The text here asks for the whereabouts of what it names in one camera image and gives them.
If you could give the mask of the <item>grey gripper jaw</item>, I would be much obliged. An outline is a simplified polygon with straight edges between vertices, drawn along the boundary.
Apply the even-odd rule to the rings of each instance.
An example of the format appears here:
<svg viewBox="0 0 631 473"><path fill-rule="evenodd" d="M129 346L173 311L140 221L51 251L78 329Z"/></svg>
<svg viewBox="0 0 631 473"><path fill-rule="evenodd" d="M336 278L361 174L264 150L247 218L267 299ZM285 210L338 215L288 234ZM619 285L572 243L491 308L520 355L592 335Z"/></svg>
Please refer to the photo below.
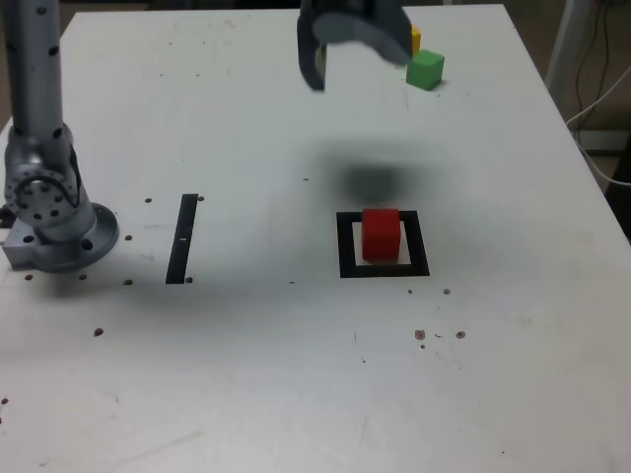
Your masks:
<svg viewBox="0 0 631 473"><path fill-rule="evenodd" d="M398 1L314 1L313 13L321 43L361 42L395 65L412 58L411 23Z"/></svg>
<svg viewBox="0 0 631 473"><path fill-rule="evenodd" d="M314 33L314 15L301 14L297 22L298 61L303 79L314 92L325 90L325 45Z"/></svg>

